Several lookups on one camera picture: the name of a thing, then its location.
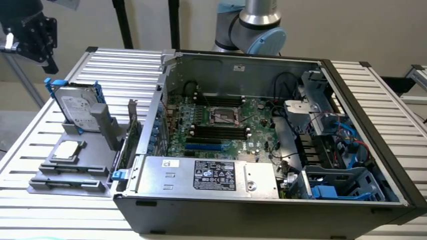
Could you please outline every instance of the blue plastic clip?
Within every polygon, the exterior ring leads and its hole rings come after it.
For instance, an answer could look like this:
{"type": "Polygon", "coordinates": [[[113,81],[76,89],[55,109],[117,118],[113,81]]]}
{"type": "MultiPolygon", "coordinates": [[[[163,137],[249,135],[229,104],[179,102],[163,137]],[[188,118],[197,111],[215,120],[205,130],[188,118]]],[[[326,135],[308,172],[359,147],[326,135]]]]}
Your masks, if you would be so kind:
{"type": "Polygon", "coordinates": [[[100,104],[105,104],[105,98],[103,94],[103,87],[99,84],[99,81],[95,81],[93,87],[96,89],[96,100],[100,104]]]}
{"type": "Polygon", "coordinates": [[[356,153],[352,154],[351,161],[348,163],[347,169],[351,169],[354,167],[355,163],[356,163],[356,153]]]}
{"type": "Polygon", "coordinates": [[[53,92],[53,90],[52,90],[51,80],[52,80],[52,79],[51,79],[49,77],[47,77],[47,78],[44,79],[44,87],[45,87],[45,89],[47,89],[47,91],[48,91],[48,94],[51,95],[51,98],[55,99],[55,92],[53,92]]]}
{"type": "Polygon", "coordinates": [[[119,182],[125,181],[125,180],[127,180],[127,172],[125,172],[125,171],[121,171],[121,170],[115,171],[115,172],[112,173],[111,179],[112,179],[113,181],[119,181],[119,182]]]}
{"type": "Polygon", "coordinates": [[[366,192],[359,196],[339,196],[334,186],[318,185],[311,188],[312,197],[323,200],[350,200],[350,201],[364,201],[370,199],[371,193],[366,192]]]}

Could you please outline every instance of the power supply label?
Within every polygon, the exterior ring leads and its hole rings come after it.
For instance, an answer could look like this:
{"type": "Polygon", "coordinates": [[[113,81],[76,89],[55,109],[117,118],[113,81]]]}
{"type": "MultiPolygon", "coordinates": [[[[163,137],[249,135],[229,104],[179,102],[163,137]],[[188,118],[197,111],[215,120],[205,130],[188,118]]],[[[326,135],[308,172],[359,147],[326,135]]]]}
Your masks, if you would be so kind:
{"type": "Polygon", "coordinates": [[[235,163],[195,161],[192,186],[197,190],[236,191],[235,163]]]}

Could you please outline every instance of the blue latch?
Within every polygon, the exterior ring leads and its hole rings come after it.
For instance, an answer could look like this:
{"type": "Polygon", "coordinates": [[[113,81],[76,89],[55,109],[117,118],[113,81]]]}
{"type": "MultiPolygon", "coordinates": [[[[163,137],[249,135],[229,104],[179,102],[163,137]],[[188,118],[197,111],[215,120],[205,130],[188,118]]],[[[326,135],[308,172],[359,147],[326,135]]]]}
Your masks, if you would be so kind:
{"type": "Polygon", "coordinates": [[[370,199],[371,193],[366,192],[359,196],[339,196],[334,186],[318,185],[311,188],[312,197],[323,200],[352,200],[364,201],[370,199]]]}
{"type": "Polygon", "coordinates": [[[113,181],[119,181],[119,182],[125,181],[125,180],[127,180],[127,172],[125,172],[125,171],[121,171],[121,170],[115,171],[115,172],[112,173],[111,179],[112,179],[113,181]]]}
{"type": "Polygon", "coordinates": [[[44,79],[44,87],[45,87],[45,89],[48,91],[48,94],[51,95],[51,98],[55,99],[55,92],[52,90],[52,87],[63,87],[63,86],[67,85],[67,83],[68,83],[68,81],[65,81],[65,80],[55,80],[55,81],[52,81],[52,78],[49,78],[49,77],[47,77],[44,79]]]}

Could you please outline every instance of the black cable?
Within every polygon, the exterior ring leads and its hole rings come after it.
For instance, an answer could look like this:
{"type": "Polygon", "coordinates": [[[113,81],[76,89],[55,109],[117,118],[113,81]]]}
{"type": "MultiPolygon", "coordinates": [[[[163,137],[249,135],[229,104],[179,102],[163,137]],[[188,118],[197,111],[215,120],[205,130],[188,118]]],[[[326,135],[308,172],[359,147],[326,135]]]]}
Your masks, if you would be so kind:
{"type": "Polygon", "coordinates": [[[288,114],[287,114],[286,108],[283,106],[274,106],[272,107],[272,109],[271,109],[271,118],[274,117],[274,109],[275,108],[279,108],[279,109],[283,110],[284,115],[280,114],[280,110],[279,110],[279,116],[284,118],[286,123],[287,123],[288,127],[291,128],[292,133],[295,134],[296,138],[299,138],[300,135],[299,135],[299,133],[296,132],[295,128],[291,125],[291,122],[290,122],[290,119],[288,119],[288,114]]]}
{"type": "Polygon", "coordinates": [[[300,154],[299,152],[294,152],[294,153],[291,153],[291,154],[288,154],[288,155],[286,155],[286,156],[276,156],[276,155],[274,155],[274,149],[275,149],[275,146],[276,146],[279,143],[280,143],[280,142],[278,141],[278,142],[275,143],[275,145],[272,146],[272,148],[270,149],[270,155],[271,155],[274,158],[283,160],[284,158],[288,158],[288,157],[291,157],[291,156],[294,156],[294,155],[296,155],[296,154],[300,154]]]}
{"type": "Polygon", "coordinates": [[[427,118],[424,119],[420,115],[418,115],[415,112],[414,114],[422,119],[422,123],[426,124],[427,123],[427,118]]]}
{"type": "MultiPolygon", "coordinates": [[[[276,100],[276,84],[278,84],[279,77],[280,77],[282,75],[286,75],[286,74],[291,75],[291,76],[295,78],[296,81],[299,80],[299,77],[298,77],[294,73],[291,73],[291,72],[288,72],[288,71],[284,71],[284,72],[282,72],[282,73],[278,74],[278,76],[276,76],[275,79],[274,79],[272,101],[276,100]]],[[[286,88],[287,88],[288,95],[292,96],[292,92],[291,92],[290,87],[288,87],[288,85],[287,85],[286,83],[284,83],[284,86],[286,86],[286,88]]]]}
{"type": "Polygon", "coordinates": [[[183,97],[185,96],[185,88],[187,88],[187,85],[188,85],[189,83],[193,83],[196,86],[199,85],[196,80],[188,80],[188,81],[185,81],[184,86],[183,86],[183,88],[181,88],[181,96],[183,96],[183,97]]]}
{"type": "Polygon", "coordinates": [[[330,134],[330,136],[335,136],[335,137],[338,137],[342,141],[346,142],[344,136],[338,135],[338,134],[330,134]]]}

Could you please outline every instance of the pci slot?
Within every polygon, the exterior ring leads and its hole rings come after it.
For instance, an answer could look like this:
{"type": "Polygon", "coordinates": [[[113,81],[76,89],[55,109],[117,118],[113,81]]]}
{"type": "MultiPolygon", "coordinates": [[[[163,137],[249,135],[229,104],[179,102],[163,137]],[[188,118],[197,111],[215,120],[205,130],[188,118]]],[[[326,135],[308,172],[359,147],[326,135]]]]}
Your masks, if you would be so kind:
{"type": "Polygon", "coordinates": [[[193,137],[205,139],[247,140],[244,127],[195,126],[193,137]]]}
{"type": "Polygon", "coordinates": [[[199,106],[237,108],[243,102],[241,98],[237,96],[203,96],[203,94],[199,93],[195,104],[199,106]]]}
{"type": "Polygon", "coordinates": [[[51,190],[52,188],[79,188],[88,192],[104,192],[105,187],[97,180],[51,180],[49,178],[33,177],[29,180],[29,186],[36,190],[51,190]]]}
{"type": "Polygon", "coordinates": [[[223,146],[217,144],[185,144],[185,150],[221,152],[223,146]]]}
{"type": "Polygon", "coordinates": [[[109,171],[105,166],[76,166],[57,163],[41,163],[39,170],[43,174],[80,173],[91,176],[108,176],[109,171]]]}
{"type": "Polygon", "coordinates": [[[188,144],[221,144],[221,140],[209,139],[209,138],[189,137],[185,139],[185,143],[188,143],[188,144]]]}

